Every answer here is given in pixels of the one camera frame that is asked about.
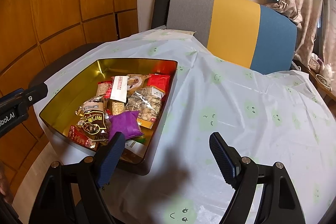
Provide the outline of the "person's left hand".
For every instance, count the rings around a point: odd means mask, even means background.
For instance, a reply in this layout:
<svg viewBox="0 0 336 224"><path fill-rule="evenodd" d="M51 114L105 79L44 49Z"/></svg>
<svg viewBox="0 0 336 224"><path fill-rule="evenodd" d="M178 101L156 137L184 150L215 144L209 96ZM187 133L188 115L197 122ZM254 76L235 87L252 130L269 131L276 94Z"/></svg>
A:
<svg viewBox="0 0 336 224"><path fill-rule="evenodd" d="M3 199L11 205L13 203L13 194L10 190L9 182L5 175L5 166L2 161L0 165L0 191Z"/></svg>

